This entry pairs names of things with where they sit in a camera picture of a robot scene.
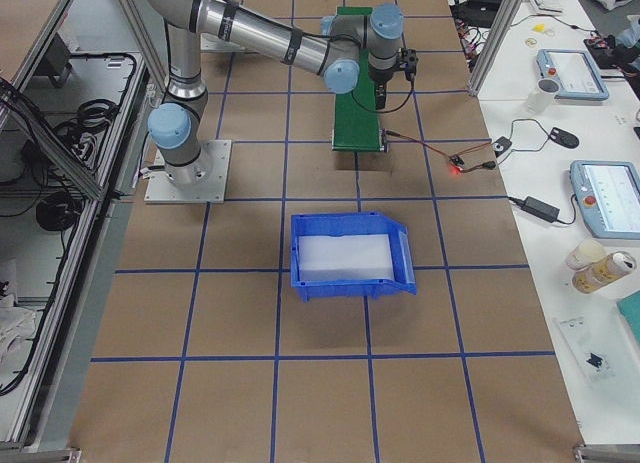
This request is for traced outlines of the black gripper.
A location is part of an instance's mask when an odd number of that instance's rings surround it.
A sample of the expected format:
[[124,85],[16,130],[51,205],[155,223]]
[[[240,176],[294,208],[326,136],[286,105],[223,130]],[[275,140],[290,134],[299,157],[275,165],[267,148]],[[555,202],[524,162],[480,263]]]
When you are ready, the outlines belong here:
[[403,72],[412,82],[417,73],[419,58],[415,49],[406,47],[370,48],[368,73],[375,86],[375,108],[384,109],[387,100],[387,82],[396,72]]

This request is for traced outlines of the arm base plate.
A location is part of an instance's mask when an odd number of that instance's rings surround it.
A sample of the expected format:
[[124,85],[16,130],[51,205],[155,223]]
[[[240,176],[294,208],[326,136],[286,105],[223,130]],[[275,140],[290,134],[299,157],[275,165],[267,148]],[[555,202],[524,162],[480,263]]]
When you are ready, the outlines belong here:
[[144,200],[154,204],[223,203],[231,159],[231,140],[200,141],[199,158],[184,167],[166,165],[159,150],[148,174]]
[[201,51],[205,53],[244,53],[246,48],[231,42],[221,40],[215,35],[202,33],[200,35]]

